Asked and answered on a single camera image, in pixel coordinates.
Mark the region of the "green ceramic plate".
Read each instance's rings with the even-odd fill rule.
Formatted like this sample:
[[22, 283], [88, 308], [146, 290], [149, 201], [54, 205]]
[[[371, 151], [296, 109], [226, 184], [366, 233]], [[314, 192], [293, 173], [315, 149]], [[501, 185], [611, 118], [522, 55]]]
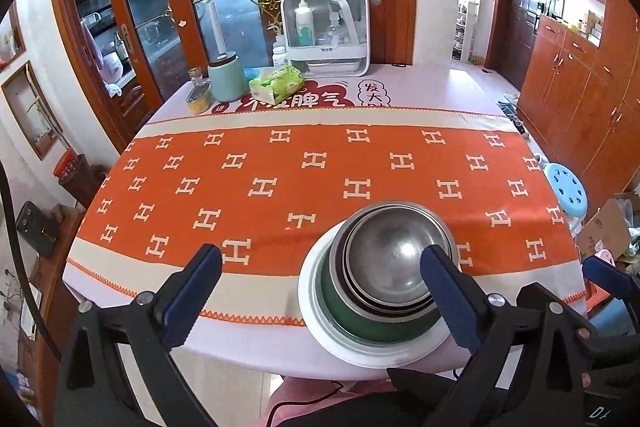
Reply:
[[362, 317], [349, 309], [337, 294], [330, 277], [329, 261], [326, 259], [321, 263], [320, 288], [324, 309], [332, 320], [350, 335], [372, 343], [403, 343], [423, 335], [440, 319], [437, 309], [428, 312], [424, 317], [400, 323]]

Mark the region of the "small steel bowl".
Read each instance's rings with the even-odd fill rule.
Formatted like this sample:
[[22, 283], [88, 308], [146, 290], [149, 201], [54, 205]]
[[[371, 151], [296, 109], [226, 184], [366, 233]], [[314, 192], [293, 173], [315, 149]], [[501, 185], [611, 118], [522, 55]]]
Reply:
[[433, 245], [449, 248], [445, 229], [431, 213], [408, 205], [375, 209], [349, 233], [346, 272], [357, 291], [375, 303], [414, 306], [428, 296], [420, 259]]

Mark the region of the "white ceramic plate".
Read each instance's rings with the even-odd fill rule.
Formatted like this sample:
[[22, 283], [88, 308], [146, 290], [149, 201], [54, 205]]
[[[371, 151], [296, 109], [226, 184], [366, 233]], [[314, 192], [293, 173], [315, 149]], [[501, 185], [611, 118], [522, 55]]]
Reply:
[[358, 336], [338, 323], [323, 295], [321, 275], [328, 260], [333, 239], [345, 221], [324, 232], [305, 257], [297, 282], [297, 300], [307, 329], [330, 355], [362, 369], [403, 367], [421, 361], [451, 338], [442, 317], [414, 338], [401, 341], [376, 341]]

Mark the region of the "cardboard box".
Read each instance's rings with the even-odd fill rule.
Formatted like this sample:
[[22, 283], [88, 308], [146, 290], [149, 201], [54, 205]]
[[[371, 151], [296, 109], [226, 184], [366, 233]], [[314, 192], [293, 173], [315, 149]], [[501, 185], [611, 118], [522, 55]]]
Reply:
[[605, 249], [615, 260], [629, 251], [639, 238], [639, 196], [615, 194], [584, 225], [575, 242], [585, 259]]

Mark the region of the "blue plastic stool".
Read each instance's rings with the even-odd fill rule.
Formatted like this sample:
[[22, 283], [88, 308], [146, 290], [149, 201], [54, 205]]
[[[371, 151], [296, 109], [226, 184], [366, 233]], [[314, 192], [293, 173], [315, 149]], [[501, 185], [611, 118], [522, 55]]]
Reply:
[[582, 227], [588, 210], [588, 197], [585, 187], [570, 168], [557, 162], [546, 161], [542, 166], [552, 191], [558, 200], [563, 218], [570, 233], [576, 235]]

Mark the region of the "wooden cabinet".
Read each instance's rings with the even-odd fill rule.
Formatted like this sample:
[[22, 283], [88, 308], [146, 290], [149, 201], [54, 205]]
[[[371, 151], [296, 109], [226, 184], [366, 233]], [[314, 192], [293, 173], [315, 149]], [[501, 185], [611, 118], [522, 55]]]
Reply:
[[584, 184], [589, 213], [639, 173], [639, 15], [629, 0], [548, 0], [518, 113]]

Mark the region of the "yellow tin can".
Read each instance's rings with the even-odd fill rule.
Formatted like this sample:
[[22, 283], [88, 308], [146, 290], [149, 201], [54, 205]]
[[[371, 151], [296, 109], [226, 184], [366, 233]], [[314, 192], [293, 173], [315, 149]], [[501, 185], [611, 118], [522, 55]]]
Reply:
[[186, 97], [186, 105], [192, 115], [206, 112], [214, 101], [213, 93], [210, 91], [210, 84], [203, 83], [195, 86]]

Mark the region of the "mint green canister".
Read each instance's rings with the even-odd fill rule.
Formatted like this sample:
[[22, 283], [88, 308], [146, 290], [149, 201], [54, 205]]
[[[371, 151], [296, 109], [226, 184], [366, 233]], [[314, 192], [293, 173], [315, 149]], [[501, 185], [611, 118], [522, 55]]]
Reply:
[[210, 90], [218, 102], [238, 101], [250, 91], [238, 54], [233, 51], [213, 58], [207, 72]]

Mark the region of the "green tissue pack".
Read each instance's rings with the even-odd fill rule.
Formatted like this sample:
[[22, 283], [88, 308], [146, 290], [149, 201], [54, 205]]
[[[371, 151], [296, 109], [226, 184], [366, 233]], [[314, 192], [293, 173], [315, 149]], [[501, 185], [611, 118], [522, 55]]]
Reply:
[[276, 106], [302, 89], [304, 77], [292, 65], [283, 65], [267, 75], [250, 80], [250, 94], [254, 100]]

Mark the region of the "white cosmetic storage box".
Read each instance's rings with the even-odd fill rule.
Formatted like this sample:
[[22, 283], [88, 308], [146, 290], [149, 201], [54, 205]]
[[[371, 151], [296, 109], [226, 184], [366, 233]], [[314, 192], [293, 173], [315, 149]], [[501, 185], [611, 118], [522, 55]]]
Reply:
[[371, 62], [369, 0], [282, 0], [288, 61], [307, 78], [360, 77]]

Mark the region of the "white pill bottle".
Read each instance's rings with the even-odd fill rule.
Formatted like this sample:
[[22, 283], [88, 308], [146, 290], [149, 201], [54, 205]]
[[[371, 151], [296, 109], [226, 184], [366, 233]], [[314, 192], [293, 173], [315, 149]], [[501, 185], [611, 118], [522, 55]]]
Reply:
[[276, 44], [272, 48], [272, 64], [274, 67], [288, 65], [288, 54], [286, 53], [285, 46], [279, 46]]

